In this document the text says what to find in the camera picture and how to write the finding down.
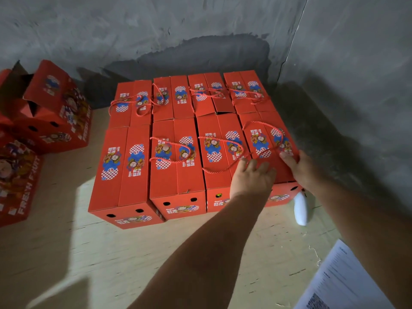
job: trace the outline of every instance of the plywood surface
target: plywood surface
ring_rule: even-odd
[[[1,308],[126,308],[213,216],[120,230],[89,214],[107,125],[107,109],[96,110],[88,147],[47,155],[28,220],[0,229]],[[292,203],[263,210],[230,308],[287,308],[299,299],[318,269],[317,255],[324,259],[339,238],[322,206],[309,200],[315,208],[307,227],[296,224]]]

